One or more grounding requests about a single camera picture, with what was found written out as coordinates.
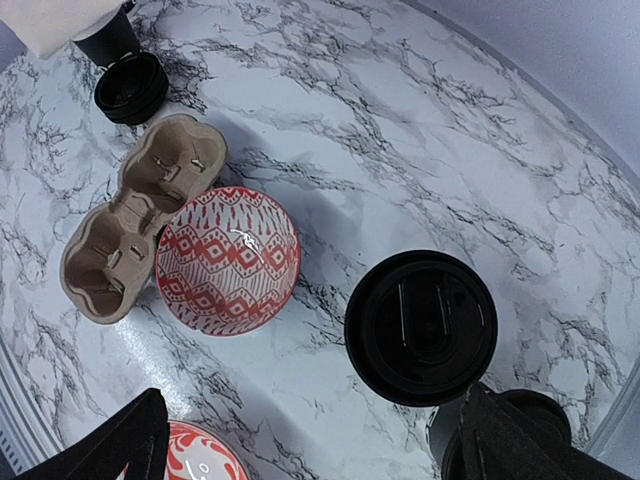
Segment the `checkered paper takeout bag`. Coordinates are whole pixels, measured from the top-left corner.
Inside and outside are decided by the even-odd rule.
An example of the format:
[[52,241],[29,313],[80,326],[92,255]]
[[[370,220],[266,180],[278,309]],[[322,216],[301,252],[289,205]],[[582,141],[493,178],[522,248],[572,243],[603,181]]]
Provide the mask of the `checkered paper takeout bag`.
[[2,0],[1,21],[38,58],[48,58],[77,37],[86,38],[110,21],[118,0]]

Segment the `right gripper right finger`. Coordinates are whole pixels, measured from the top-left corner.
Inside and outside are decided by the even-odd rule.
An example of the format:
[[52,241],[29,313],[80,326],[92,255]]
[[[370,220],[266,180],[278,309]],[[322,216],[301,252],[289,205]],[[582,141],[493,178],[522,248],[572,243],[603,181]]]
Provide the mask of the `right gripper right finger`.
[[460,415],[469,479],[625,479],[627,476],[553,437],[481,382]]

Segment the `cardboard cup carrier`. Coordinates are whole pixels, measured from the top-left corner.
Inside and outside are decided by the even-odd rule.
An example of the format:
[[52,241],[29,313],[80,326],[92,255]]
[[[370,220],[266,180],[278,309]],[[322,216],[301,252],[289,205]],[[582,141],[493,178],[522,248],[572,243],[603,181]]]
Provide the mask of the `cardboard cup carrier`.
[[161,231],[207,191],[227,158],[223,134],[187,114],[154,122],[122,162],[114,198],[92,209],[61,257],[61,287],[89,320],[124,318],[154,272]]

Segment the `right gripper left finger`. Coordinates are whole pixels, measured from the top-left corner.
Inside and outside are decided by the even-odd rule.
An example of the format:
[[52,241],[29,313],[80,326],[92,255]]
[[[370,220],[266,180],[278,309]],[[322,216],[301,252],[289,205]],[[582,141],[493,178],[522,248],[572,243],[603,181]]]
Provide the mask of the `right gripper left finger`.
[[148,388],[84,439],[18,477],[162,480],[168,443],[164,397],[159,389]]

